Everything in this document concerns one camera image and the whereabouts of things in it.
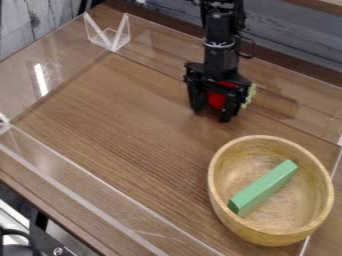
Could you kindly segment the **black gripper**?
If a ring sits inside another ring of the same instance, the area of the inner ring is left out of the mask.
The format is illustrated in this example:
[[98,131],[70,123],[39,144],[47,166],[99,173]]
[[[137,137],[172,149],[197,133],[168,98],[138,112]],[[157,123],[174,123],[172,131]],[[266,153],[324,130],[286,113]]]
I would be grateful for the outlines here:
[[[190,105],[196,112],[201,112],[208,100],[208,92],[218,81],[229,81],[237,84],[252,82],[238,71],[224,73],[216,76],[205,71],[202,63],[188,62],[185,64],[186,74],[185,82],[188,84],[188,92]],[[220,121],[229,123],[234,116],[238,115],[242,106],[242,98],[237,93],[226,93],[222,95],[222,106],[220,108]]]

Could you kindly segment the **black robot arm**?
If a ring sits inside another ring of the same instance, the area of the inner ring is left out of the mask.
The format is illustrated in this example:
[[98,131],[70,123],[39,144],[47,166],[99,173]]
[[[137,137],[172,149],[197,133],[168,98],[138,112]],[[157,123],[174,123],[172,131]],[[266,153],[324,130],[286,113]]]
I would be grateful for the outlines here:
[[256,84],[240,73],[240,59],[253,55],[241,52],[246,28],[244,0],[200,0],[205,30],[205,61],[188,62],[184,76],[194,112],[209,106],[228,123],[238,115],[256,95]]

